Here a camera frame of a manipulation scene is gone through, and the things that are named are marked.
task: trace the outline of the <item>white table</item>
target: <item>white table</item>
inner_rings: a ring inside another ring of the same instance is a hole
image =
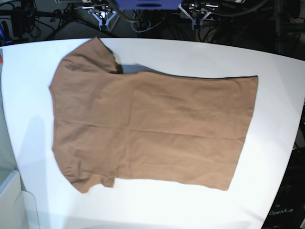
[[[150,68],[191,77],[259,76],[254,115],[228,191],[156,180],[116,179],[81,194],[51,150],[48,86],[61,58],[87,41],[3,48],[2,94],[21,177],[37,202],[41,228],[260,229],[293,148],[305,98],[305,62],[221,45],[102,39],[128,71]]]

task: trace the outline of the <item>blue robot part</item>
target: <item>blue robot part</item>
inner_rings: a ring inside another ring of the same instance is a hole
[[[182,0],[116,0],[124,10],[176,10]]]

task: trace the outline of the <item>brown t-shirt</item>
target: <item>brown t-shirt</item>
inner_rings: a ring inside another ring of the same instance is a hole
[[[116,177],[227,190],[257,85],[257,76],[119,74],[94,38],[63,58],[50,85],[56,161],[82,193]]]

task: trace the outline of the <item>t-shirt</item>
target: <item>t-shirt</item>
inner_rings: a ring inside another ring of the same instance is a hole
[[[116,177],[227,190],[257,85],[257,76],[122,74],[94,38],[62,59],[50,85],[56,161],[82,193]]]

